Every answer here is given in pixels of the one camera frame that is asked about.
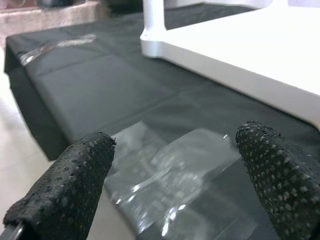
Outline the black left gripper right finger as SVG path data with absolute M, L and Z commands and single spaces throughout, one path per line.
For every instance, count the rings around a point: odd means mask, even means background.
M 320 163 L 275 129 L 243 123 L 236 145 L 258 199 L 281 240 L 320 238 Z

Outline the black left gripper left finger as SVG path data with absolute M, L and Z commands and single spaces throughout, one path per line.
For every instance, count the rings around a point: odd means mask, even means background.
M 68 146 L 3 218 L 5 240 L 87 239 L 116 148 L 96 132 Z

